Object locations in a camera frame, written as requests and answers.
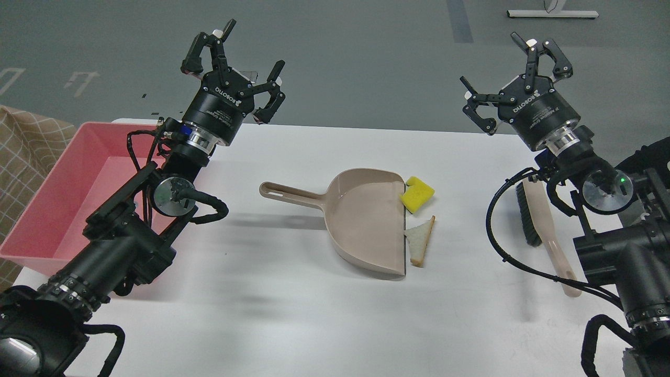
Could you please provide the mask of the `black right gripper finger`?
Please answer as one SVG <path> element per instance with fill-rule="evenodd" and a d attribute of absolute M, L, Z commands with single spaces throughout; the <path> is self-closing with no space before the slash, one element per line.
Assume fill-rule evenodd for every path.
<path fill-rule="evenodd" d="M 554 62 L 551 72 L 553 83 L 572 77 L 572 64 L 553 39 L 549 38 L 542 42 L 526 41 L 517 32 L 512 32 L 510 37 L 527 56 L 526 72 L 522 74 L 523 88 L 526 93 L 534 90 L 534 79 L 538 78 L 539 58 L 544 55 L 548 55 Z"/>
<path fill-rule="evenodd" d="M 481 131 L 492 136 L 497 131 L 497 121 L 495 118 L 483 118 L 477 113 L 479 106 L 495 106 L 495 105 L 505 105 L 505 106 L 514 106 L 517 105 L 518 100 L 516 96 L 505 95 L 505 94 L 483 94 L 477 92 L 471 83 L 467 81 L 464 76 L 460 77 L 460 82 L 464 84 L 466 92 L 469 95 L 466 95 L 466 105 L 463 107 L 462 112 L 473 121 Z"/>

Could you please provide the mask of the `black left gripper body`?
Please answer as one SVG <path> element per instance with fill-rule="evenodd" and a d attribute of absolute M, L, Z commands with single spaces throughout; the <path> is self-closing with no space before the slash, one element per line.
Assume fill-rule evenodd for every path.
<path fill-rule="evenodd" d="M 251 88 L 249 79 L 238 71 L 204 74 L 199 89 L 183 115 L 183 122 L 207 131 L 217 143 L 229 146 L 241 124 L 253 110 L 253 98 L 239 98 L 239 92 Z"/>

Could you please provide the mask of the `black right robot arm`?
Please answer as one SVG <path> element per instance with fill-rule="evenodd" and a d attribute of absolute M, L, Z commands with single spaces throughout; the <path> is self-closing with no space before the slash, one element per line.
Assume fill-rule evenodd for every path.
<path fill-rule="evenodd" d="M 596 376 L 601 327 L 628 344 L 626 376 L 668 376 L 668 139 L 643 147 L 619 165 L 597 156 L 593 132 L 555 90 L 573 67 L 557 43 L 510 34 L 526 69 L 496 94 L 467 89 L 464 114 L 492 136 L 509 124 L 537 155 L 538 167 L 507 179 L 490 201 L 485 228 L 503 262 L 561 283 L 569 296 L 593 294 L 622 310 L 626 327 L 606 315 L 587 322 L 580 363 Z M 516 191 L 530 246 L 544 245 L 555 272 L 519 262 L 496 241 L 492 216 L 505 191 Z"/>

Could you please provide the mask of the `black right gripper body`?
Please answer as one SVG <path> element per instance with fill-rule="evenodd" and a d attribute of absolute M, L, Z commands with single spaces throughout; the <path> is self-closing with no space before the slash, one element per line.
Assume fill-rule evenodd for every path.
<path fill-rule="evenodd" d="M 500 89 L 500 95 L 512 96 L 515 102 L 499 105 L 499 119 L 510 124 L 527 147 L 537 152 L 545 148 L 548 135 L 560 127 L 576 127 L 581 117 L 555 90 L 549 77 L 534 77 L 529 93 L 526 86 L 519 75 Z"/>

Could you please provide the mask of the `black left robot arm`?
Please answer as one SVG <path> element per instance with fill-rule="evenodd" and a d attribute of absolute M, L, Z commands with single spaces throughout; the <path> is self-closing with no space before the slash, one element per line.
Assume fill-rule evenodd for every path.
<path fill-rule="evenodd" d="M 275 62 L 265 83 L 253 84 L 230 66 L 224 45 L 236 25 L 199 33 L 181 71 L 200 80 L 182 119 L 127 133 L 136 173 L 86 218 L 86 247 L 38 289 L 15 285 L 2 293 L 2 376 L 63 376 L 91 336 L 116 340 L 99 372 L 109 376 L 125 345 L 117 325 L 90 324 L 110 293 L 126 296 L 174 261 L 175 239 L 187 224 L 228 215 L 219 198 L 194 182 L 216 146 L 229 146 L 247 115 L 268 124 L 282 105 Z"/>

